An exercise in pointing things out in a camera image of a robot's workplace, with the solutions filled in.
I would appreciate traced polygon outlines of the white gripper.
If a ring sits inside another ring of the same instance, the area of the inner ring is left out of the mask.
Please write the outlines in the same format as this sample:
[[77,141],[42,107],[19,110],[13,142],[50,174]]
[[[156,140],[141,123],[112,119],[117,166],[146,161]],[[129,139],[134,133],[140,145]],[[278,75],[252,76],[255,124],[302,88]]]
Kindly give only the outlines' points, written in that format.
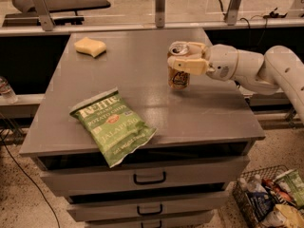
[[[208,62],[202,59],[205,52]],[[228,81],[237,68],[238,50],[222,44],[208,48],[204,43],[177,41],[170,46],[167,63],[177,71],[193,75],[206,73],[212,79]]]

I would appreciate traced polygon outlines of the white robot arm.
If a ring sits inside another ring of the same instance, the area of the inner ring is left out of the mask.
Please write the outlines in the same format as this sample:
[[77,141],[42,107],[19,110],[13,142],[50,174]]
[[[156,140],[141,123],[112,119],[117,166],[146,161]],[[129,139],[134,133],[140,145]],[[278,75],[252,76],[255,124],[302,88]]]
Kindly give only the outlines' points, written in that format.
[[274,46],[261,54],[222,44],[208,47],[177,41],[169,47],[167,63],[176,71],[235,81],[258,94],[282,90],[304,122],[304,64],[287,47]]

